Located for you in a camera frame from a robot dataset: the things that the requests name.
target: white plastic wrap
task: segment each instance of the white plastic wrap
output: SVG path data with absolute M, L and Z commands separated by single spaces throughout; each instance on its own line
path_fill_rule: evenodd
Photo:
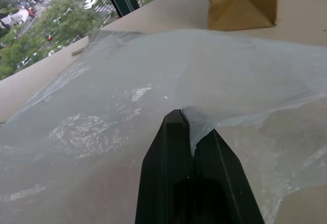
M 215 128 L 237 154 L 271 224 L 286 194 L 327 182 L 326 72 L 321 47 L 96 35 L 0 128 L 0 222 L 132 224 L 143 157 L 180 108 L 193 149 Z

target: paper bag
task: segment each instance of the paper bag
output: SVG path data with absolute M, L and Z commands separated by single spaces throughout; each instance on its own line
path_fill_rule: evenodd
M 209 0 L 208 27 L 244 30 L 275 26 L 277 0 Z

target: white car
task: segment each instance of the white car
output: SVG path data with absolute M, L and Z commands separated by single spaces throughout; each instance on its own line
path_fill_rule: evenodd
M 86 0 L 84 2 L 84 9 L 91 9 L 99 0 Z

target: translucent plastic film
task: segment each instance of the translucent plastic film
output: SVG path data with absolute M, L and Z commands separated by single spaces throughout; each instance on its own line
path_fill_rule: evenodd
M 326 184 L 326 60 L 219 32 L 98 32 L 0 128 L 0 220 L 132 224 L 143 157 L 183 109 L 193 150 L 215 128 L 271 224 L 286 194 Z

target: beige table surface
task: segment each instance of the beige table surface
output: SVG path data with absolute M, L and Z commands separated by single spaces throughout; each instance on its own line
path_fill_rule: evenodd
M 256 37 L 327 46 L 327 0 L 279 0 L 278 25 L 238 31 Z M 107 25 L 107 30 L 153 33 L 175 29 L 206 29 L 208 0 L 155 0 Z M 0 81 L 0 122 L 7 121 L 40 88 L 77 58 L 71 52 L 87 44 L 84 38 L 25 70 Z M 327 223 L 327 187 L 304 189 L 282 202 L 277 224 Z

